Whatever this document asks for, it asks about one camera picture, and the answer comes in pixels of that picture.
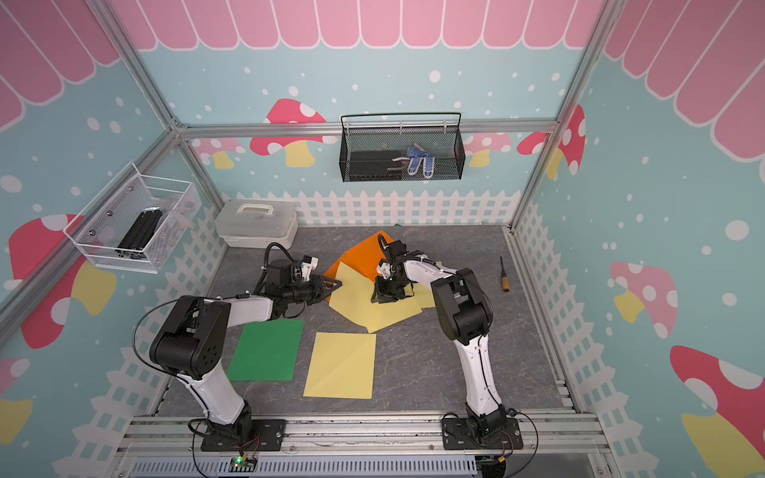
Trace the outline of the yellow paper sheet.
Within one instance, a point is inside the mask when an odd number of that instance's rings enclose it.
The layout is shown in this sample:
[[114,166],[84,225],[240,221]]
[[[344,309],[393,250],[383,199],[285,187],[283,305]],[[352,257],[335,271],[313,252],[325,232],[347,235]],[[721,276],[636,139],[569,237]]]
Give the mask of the yellow paper sheet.
[[316,334],[304,396],[370,400],[376,348],[372,334]]
[[416,302],[421,309],[430,309],[435,307],[434,295],[432,295],[432,290],[430,290],[430,288],[420,283],[416,283],[414,286],[412,286],[412,292],[414,293],[414,298],[416,299]]
[[370,334],[422,312],[420,303],[414,297],[394,303],[373,303],[374,283],[343,262],[339,265],[336,279],[342,287],[331,295],[330,307]]

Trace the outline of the yellow paper sheet bottom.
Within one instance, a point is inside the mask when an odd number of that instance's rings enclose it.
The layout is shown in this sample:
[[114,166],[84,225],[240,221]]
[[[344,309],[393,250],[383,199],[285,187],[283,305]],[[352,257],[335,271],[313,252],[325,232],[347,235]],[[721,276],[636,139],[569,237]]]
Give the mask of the yellow paper sheet bottom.
[[394,303],[373,303],[374,283],[343,262],[339,265],[336,279],[342,287],[331,295],[330,307],[370,334],[422,312],[420,303],[414,297]]

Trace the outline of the green paper sheet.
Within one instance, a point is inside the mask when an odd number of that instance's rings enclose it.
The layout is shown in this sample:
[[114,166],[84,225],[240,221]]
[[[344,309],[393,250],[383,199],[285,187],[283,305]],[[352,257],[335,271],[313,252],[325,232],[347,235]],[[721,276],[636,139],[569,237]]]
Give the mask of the green paper sheet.
[[227,370],[229,380],[293,380],[304,326],[304,321],[287,319],[246,325]]

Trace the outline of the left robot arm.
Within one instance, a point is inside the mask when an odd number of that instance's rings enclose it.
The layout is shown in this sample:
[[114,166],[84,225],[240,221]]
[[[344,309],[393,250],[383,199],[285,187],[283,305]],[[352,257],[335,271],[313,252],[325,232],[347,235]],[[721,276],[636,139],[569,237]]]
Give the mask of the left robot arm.
[[227,298],[185,295],[173,307],[149,346],[145,365],[175,378],[202,408],[205,446],[244,451],[260,438],[249,403],[233,388],[221,356],[232,327],[285,317],[292,304],[325,301],[342,282],[318,274],[318,259],[294,258],[281,244],[270,243],[258,282],[251,291]]

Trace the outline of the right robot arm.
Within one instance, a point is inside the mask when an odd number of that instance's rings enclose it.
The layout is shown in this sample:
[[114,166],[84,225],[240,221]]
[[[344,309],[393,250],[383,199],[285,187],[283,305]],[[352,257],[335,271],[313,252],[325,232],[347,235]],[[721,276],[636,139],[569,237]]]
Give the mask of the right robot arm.
[[402,241],[377,236],[384,258],[372,296],[374,303],[404,300],[414,286],[430,293],[438,322],[456,346],[466,385],[468,436],[479,446],[488,446],[504,436],[507,408],[494,384],[488,352],[493,309],[472,270],[441,266],[420,251],[410,252]]

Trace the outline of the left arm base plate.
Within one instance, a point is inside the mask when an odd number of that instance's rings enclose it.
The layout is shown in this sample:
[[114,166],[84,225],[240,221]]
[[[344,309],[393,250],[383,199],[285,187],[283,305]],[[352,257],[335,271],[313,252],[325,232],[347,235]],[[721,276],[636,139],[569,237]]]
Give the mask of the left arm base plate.
[[204,433],[204,452],[280,451],[287,422],[282,419],[251,419],[239,424],[216,424]]

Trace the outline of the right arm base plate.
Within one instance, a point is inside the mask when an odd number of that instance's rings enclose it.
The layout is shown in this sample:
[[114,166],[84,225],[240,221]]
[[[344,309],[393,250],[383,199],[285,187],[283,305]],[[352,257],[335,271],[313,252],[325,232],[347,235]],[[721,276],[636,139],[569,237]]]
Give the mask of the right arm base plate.
[[506,452],[524,448],[518,420],[508,417],[504,426],[488,438],[479,439],[470,434],[465,417],[446,414],[440,420],[441,438],[445,450],[491,449]]

